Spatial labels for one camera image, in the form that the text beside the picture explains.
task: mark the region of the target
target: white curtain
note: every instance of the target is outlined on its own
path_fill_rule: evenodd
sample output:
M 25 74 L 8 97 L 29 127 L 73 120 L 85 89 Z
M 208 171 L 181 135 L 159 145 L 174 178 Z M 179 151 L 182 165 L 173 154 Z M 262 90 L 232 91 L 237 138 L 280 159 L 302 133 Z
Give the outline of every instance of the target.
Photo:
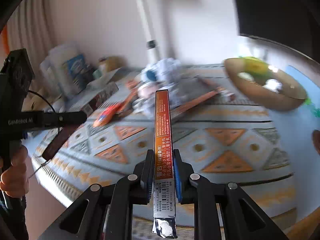
M 30 89 L 38 91 L 42 83 L 39 65 L 55 46 L 49 28 L 49 0 L 23 0 L 8 20 L 8 43 L 10 50 L 26 48 L 35 73 Z

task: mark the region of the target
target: finger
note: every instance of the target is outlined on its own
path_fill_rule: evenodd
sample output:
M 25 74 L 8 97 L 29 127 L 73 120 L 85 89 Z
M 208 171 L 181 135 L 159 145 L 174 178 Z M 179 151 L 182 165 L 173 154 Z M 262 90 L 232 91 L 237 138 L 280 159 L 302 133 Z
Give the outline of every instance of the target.
M 17 166 L 21 163 L 24 163 L 28 156 L 28 150 L 23 145 L 16 151 L 13 156 L 11 157 L 11 164 L 12 166 Z
M 0 182 L 0 188 L 6 188 L 4 184 Z M 27 180 L 24 184 L 12 185 L 8 190 L 4 190 L 6 194 L 10 197 L 21 198 L 25 194 L 29 192 L 29 180 Z
M 10 184 L 3 184 L 2 182 L 0 182 L 0 189 L 2 191 L 19 191 L 25 188 L 26 182 L 27 181 L 10 183 Z
M 1 174 L 1 181 L 4 184 L 10 184 L 15 181 L 26 180 L 27 166 L 25 163 L 19 164 L 18 166 L 12 166 Z

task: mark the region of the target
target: patterned rug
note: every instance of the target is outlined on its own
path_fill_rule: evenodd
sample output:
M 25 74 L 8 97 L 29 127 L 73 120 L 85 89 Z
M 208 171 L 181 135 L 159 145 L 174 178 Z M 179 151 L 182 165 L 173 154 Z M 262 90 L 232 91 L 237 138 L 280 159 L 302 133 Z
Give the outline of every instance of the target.
M 188 111 L 172 126 L 173 148 L 180 150 L 182 160 L 191 163 L 196 173 L 210 181 L 238 183 L 282 230 L 289 228 L 296 218 L 293 174 L 268 110 L 238 92 L 221 64 L 186 66 L 184 70 L 181 83 L 191 99 L 206 92 L 203 87 L 194 91 L 195 75 L 212 79 L 237 97 L 228 103 L 213 98 Z M 143 114 L 92 127 L 105 107 L 126 98 L 129 90 L 124 84 L 135 75 L 130 73 L 116 82 L 119 91 L 79 127 L 44 168 L 69 199 L 75 200 L 91 184 L 116 183 L 131 174 L 145 159 L 147 150 L 153 149 L 154 121 Z M 33 155 L 35 168 L 44 162 L 37 156 L 56 133 L 57 129 L 50 130 L 37 148 Z M 152 198 L 147 206 L 134 206 L 133 215 L 135 238 L 157 238 L 151 233 Z M 177 203 L 176 222 L 178 237 L 193 239 L 193 205 Z

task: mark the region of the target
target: white container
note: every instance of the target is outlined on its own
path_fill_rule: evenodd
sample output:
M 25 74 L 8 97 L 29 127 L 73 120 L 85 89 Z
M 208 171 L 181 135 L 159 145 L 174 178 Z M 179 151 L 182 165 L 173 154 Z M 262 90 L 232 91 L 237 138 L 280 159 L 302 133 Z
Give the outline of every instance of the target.
M 61 94 L 59 84 L 49 57 L 46 57 L 44 61 L 40 63 L 40 71 L 44 77 L 43 84 L 47 84 L 46 89 L 49 90 L 49 94 L 53 97 L 59 96 Z
M 49 51 L 49 58 L 55 68 L 60 88 L 68 99 L 73 98 L 80 91 L 73 85 L 68 69 L 63 64 L 78 55 L 79 51 L 74 43 L 62 44 Z

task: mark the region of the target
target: black device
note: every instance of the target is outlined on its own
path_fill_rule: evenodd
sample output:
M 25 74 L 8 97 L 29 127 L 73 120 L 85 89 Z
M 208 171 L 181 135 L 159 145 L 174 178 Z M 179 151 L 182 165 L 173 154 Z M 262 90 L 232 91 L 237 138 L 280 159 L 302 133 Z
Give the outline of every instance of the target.
M 0 156 L 2 172 L 11 166 L 10 153 L 27 138 L 28 131 L 55 127 L 72 127 L 73 131 L 87 119 L 83 112 L 45 113 L 44 111 L 21 112 L 34 73 L 26 49 L 11 51 L 0 71 Z M 6 207 L 20 210 L 20 200 L 3 192 Z
M 239 34 L 271 41 L 320 63 L 320 0 L 235 0 Z
M 179 150 L 173 150 L 173 157 L 178 201 L 195 205 L 195 240 L 221 239 L 216 203 L 220 205 L 226 239 L 288 239 L 236 183 L 211 183 L 182 161 Z M 133 174 L 106 187 L 91 185 L 39 240 L 101 240 L 106 217 L 104 240 L 131 239 L 133 204 L 149 203 L 153 176 L 154 152 L 148 150 L 145 161 L 135 166 Z

